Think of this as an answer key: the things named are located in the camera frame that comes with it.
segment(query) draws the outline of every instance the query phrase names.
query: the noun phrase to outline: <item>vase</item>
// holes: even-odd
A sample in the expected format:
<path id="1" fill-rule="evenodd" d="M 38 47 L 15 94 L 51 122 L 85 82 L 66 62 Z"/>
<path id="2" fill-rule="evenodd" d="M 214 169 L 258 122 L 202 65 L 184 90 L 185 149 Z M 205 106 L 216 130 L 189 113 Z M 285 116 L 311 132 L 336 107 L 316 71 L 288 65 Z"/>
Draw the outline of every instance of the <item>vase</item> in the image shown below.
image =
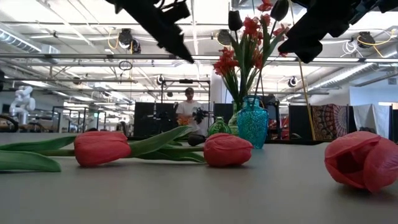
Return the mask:
<path id="1" fill-rule="evenodd" d="M 214 124 L 209 127 L 208 136 L 217 133 L 227 133 L 231 134 L 231 128 L 224 122 L 223 117 L 217 117 Z"/>
<path id="2" fill-rule="evenodd" d="M 238 130 L 238 106 L 234 101 L 232 101 L 232 106 L 233 106 L 233 115 L 231 119 L 228 121 L 228 126 L 231 129 L 231 134 L 235 136 L 239 136 L 239 130 Z"/>
<path id="3" fill-rule="evenodd" d="M 260 107 L 258 96 L 243 99 L 243 109 L 238 112 L 238 129 L 240 138 L 249 141 L 255 149 L 262 149 L 268 131 L 268 111 Z"/>

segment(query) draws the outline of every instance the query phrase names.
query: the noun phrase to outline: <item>patterned tapestry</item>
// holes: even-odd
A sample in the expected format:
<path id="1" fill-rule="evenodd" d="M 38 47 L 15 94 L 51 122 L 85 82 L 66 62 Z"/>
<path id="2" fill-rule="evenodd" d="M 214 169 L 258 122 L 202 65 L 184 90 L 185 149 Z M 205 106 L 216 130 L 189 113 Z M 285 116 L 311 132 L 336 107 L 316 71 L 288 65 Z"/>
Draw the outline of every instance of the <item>patterned tapestry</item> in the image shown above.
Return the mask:
<path id="1" fill-rule="evenodd" d="M 347 106 L 312 106 L 312 121 L 317 140 L 334 140 L 347 134 Z"/>

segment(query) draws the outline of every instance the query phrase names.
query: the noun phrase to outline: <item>white robot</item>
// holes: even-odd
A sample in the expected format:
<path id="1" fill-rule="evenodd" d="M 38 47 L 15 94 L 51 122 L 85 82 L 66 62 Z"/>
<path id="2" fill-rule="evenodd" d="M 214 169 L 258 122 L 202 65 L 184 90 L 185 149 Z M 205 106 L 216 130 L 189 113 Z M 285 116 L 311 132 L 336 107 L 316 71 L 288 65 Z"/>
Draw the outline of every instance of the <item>white robot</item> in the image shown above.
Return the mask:
<path id="1" fill-rule="evenodd" d="M 30 86 L 20 86 L 15 92 L 15 100 L 11 103 L 9 114 L 14 119 L 17 118 L 20 125 L 27 124 L 29 111 L 35 110 L 36 101 L 30 97 L 32 91 L 33 88 Z"/>

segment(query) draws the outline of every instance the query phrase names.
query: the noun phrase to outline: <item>green glass vase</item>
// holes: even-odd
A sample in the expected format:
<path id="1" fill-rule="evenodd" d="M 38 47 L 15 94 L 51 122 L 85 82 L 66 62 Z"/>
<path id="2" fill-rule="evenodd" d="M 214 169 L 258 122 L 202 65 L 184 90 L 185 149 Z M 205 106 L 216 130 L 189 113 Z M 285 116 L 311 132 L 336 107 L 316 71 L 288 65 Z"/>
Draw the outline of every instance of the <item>green glass vase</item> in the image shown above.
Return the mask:
<path id="1" fill-rule="evenodd" d="M 217 133 L 227 133 L 231 134 L 231 128 L 224 122 L 223 117 L 217 117 L 214 124 L 209 127 L 208 136 Z"/>
<path id="2" fill-rule="evenodd" d="M 233 115 L 231 119 L 228 121 L 228 126 L 231 129 L 231 134 L 235 136 L 239 136 L 239 129 L 238 129 L 238 107 L 236 103 L 232 101 L 233 105 Z"/>

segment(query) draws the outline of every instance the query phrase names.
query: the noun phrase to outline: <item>ceiling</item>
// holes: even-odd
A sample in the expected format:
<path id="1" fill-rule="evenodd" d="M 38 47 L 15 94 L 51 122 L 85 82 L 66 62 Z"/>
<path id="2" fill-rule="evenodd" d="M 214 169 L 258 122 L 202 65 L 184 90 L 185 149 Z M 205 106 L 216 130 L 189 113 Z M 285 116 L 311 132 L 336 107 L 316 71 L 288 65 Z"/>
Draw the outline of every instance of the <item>ceiling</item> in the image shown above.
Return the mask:
<path id="1" fill-rule="evenodd" d="M 131 28 L 133 36 L 140 42 L 142 54 L 167 54 L 163 49 L 156 46 L 157 42 L 125 11 L 119 14 L 114 13 L 113 5 L 105 0 L 48 0 L 49 8 L 39 3 L 40 0 L 1 0 L 0 1 L 0 21 L 17 34 L 21 34 L 35 45 L 47 44 L 55 47 L 62 54 L 128 54 L 121 47 L 116 45 L 115 38 L 122 28 Z M 228 28 L 228 0 L 192 0 L 187 1 L 188 8 L 191 9 L 191 3 L 194 2 L 192 14 L 195 16 L 195 26 L 193 26 L 192 16 L 178 21 L 183 29 L 185 36 L 185 45 L 193 55 L 219 55 L 218 50 L 222 46 L 216 39 L 213 39 L 220 29 Z M 253 16 L 251 9 L 240 10 L 241 17 Z M 297 21 L 305 13 L 300 6 L 294 6 L 294 20 Z M 358 36 L 360 31 L 370 31 L 375 37 L 376 42 L 384 42 L 390 39 L 391 30 L 398 25 L 398 15 L 396 12 L 370 12 L 366 14 L 357 24 L 341 37 L 334 39 L 329 35 L 322 41 L 323 52 L 320 57 L 368 57 L 374 55 L 376 51 L 373 48 L 359 49 L 352 54 L 345 54 L 344 41 L 350 40 L 352 37 Z M 287 16 L 283 24 L 291 26 L 292 18 Z M 77 36 L 81 34 L 84 38 L 90 40 L 92 45 Z M 396 38 L 392 38 L 390 42 L 380 45 L 379 49 L 387 48 L 394 44 Z M 23 53 L 13 46 L 0 42 L 1 52 Z M 63 62 L 71 62 L 70 60 L 61 59 Z M 29 68 L 38 71 L 45 77 L 50 77 L 50 67 L 34 66 L 33 60 L 14 60 L 15 62 L 25 64 Z M 134 66 L 132 70 L 123 72 L 118 67 L 68 67 L 57 74 L 56 78 L 81 77 L 87 79 L 104 79 L 113 80 L 115 77 L 123 80 L 133 79 L 137 83 L 110 83 L 106 86 L 109 90 L 143 90 L 142 93 L 122 93 L 132 100 L 153 101 L 159 96 L 148 95 L 144 93 L 146 90 L 159 90 L 160 86 L 156 84 L 156 78 L 163 74 L 168 80 L 179 80 L 189 78 L 194 80 L 209 80 L 213 73 L 211 63 L 186 64 L 181 63 L 176 67 L 170 66 L 170 60 L 135 60 L 132 64 L 148 64 L 154 63 L 153 67 Z M 53 72 L 57 73 L 64 67 L 53 67 Z M 336 65 L 306 65 L 303 67 L 303 75 L 309 85 L 328 74 L 339 69 Z M 265 91 L 283 91 L 287 90 L 287 80 L 292 77 L 300 76 L 300 68 L 298 64 L 290 63 L 277 64 L 272 63 L 266 67 L 264 71 L 264 90 Z M 80 85 L 72 83 L 63 83 L 63 87 L 76 89 L 90 89 L 89 83 L 83 82 Z M 207 90 L 206 83 L 202 86 L 198 84 L 178 84 L 168 86 L 168 90 L 180 91 L 187 86 L 192 86 L 196 90 Z M 97 93 L 91 94 L 85 92 L 85 95 L 97 97 Z M 169 100 L 183 100 L 183 94 L 174 94 L 168 97 Z M 200 93 L 198 100 L 207 100 L 207 93 Z"/>

